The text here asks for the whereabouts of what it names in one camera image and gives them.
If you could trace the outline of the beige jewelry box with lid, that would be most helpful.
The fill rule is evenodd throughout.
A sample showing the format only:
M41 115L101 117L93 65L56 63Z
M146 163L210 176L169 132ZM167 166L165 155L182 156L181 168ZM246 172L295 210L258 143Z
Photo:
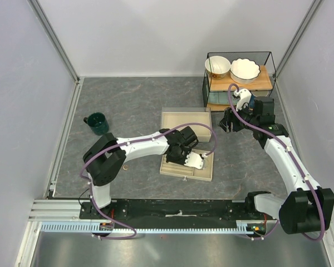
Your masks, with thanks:
M166 107L161 113L161 128L173 128L185 123L202 123L212 126L211 111L208 107ZM203 126L191 125L199 142L209 142L212 133Z

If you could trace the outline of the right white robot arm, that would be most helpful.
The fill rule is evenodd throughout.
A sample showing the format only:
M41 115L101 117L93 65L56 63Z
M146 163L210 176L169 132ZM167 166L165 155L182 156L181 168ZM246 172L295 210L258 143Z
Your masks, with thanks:
M334 193L322 188L296 155L286 128L276 123L274 100L256 97L253 108L244 103L240 110L226 108L219 126L225 132L251 130L253 137L270 156L287 189L287 198L275 197L268 191L248 193L245 215L256 219L263 213L277 219L287 234L318 232L321 240L330 227Z

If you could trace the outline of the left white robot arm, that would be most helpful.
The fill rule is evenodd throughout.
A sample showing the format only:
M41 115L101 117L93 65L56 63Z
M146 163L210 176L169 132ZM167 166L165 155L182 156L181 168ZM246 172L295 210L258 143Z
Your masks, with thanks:
M196 134L189 126L180 131L164 128L141 139L116 138L111 133L101 136L83 156L86 164L95 155L110 148L86 167L88 178L92 182L92 198L95 201L92 213L99 219L110 215L110 184L128 161L151 155L165 155L167 162L202 169L204 158L192 151L198 142Z

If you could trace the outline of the beige jewelry tray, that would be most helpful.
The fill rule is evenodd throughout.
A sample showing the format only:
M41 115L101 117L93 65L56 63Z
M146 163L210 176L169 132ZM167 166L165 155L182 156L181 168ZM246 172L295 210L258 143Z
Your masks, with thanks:
M212 153L205 158L205 167L202 170L198 170L193 167L167 162L166 156L163 155L160 166L160 174L210 182L213 177L213 162L214 154Z

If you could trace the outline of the light blue rectangular plate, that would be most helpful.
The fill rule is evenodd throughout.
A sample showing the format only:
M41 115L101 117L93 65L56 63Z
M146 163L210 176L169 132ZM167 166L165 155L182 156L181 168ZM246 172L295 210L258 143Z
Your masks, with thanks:
M208 103L216 105L228 105L229 98L227 92L210 92L208 96Z

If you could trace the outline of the blue mug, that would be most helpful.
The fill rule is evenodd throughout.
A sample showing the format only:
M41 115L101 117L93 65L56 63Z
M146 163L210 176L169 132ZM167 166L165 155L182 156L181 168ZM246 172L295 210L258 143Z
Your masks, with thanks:
M255 95L251 95L250 100L249 100L250 109L254 109L254 99L255 99Z

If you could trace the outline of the white scalloped bowl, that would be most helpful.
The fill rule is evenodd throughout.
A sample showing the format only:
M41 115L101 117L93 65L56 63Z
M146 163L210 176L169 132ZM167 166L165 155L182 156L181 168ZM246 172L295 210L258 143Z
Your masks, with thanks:
M252 83L261 73L261 67L248 58L234 60L230 68L230 76L239 84Z

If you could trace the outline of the white bowl with floral pattern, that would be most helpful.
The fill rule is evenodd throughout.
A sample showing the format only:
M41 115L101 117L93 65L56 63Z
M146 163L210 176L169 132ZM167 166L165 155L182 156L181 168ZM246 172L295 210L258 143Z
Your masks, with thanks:
M220 80L229 73L231 63L223 56L211 56L205 60L204 67L210 78Z

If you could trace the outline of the dark green mug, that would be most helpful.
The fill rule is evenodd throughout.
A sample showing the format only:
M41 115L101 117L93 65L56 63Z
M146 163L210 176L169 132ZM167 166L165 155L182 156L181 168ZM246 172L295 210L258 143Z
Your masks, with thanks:
M109 131L109 124L105 115L101 112L95 112L88 117L84 117L83 122L89 126L95 135L102 136Z

